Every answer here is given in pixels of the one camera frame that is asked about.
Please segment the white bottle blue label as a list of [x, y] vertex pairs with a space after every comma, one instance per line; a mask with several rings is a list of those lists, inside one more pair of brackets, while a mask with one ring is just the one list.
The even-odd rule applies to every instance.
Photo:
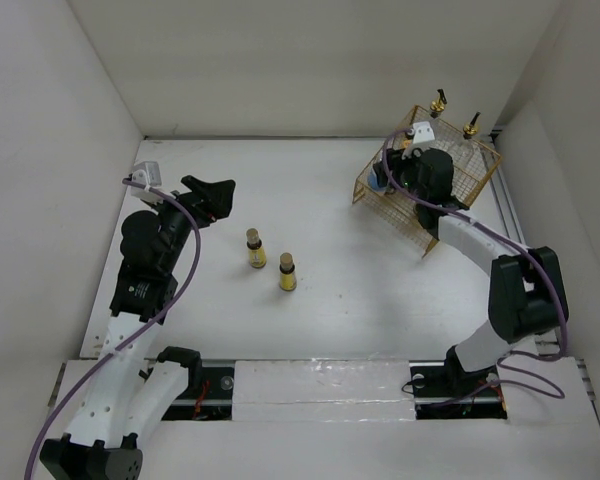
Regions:
[[373, 191], [384, 192], [388, 185], [384, 170], [373, 166], [368, 173], [367, 184]]

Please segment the small brown bottle yellow label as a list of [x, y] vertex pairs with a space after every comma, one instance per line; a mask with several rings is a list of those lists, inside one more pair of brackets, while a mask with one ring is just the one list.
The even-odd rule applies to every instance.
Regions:
[[249, 251], [249, 264], [253, 268], [263, 268], [267, 263], [267, 258], [256, 228], [249, 228], [246, 231], [246, 245]]

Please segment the short glass cruet gold spout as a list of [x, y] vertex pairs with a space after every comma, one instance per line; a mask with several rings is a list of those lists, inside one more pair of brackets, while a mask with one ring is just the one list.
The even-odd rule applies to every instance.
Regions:
[[448, 100], [442, 88], [437, 90], [437, 97], [431, 102], [429, 115], [432, 119], [438, 119], [446, 110]]

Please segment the tall glass cruet gold spout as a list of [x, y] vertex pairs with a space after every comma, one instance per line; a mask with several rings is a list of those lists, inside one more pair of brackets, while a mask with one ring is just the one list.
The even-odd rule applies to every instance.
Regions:
[[474, 145], [474, 137], [478, 133], [477, 122], [480, 115], [481, 112], [477, 111], [473, 115], [472, 119], [464, 125], [462, 137], [455, 145], [457, 165], [460, 168], [466, 168], [474, 156], [476, 149], [476, 146]]

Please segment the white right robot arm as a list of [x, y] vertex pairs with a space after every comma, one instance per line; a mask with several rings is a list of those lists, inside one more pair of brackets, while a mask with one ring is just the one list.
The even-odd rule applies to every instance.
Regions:
[[531, 248], [479, 221], [452, 192], [452, 157], [436, 148], [383, 146], [369, 179], [415, 204], [416, 220], [434, 239], [453, 247], [489, 277], [487, 318], [452, 346], [444, 365], [424, 380], [444, 396], [460, 399], [491, 387], [488, 377], [517, 344], [550, 330], [567, 332], [568, 303], [557, 253]]

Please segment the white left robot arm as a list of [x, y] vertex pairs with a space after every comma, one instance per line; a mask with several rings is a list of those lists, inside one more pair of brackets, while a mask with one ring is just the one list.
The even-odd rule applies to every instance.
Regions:
[[143, 444], [180, 396], [204, 401], [212, 382], [196, 350], [168, 346], [153, 365], [148, 351], [167, 313], [193, 277], [178, 282], [174, 269], [189, 238], [230, 215], [236, 184], [208, 183], [193, 176], [185, 193], [166, 194], [139, 174], [124, 184], [146, 204], [121, 226], [121, 265], [110, 318], [97, 363], [57, 403], [55, 420], [79, 391], [75, 416], [58, 438], [39, 434], [32, 461], [55, 479], [136, 479]]

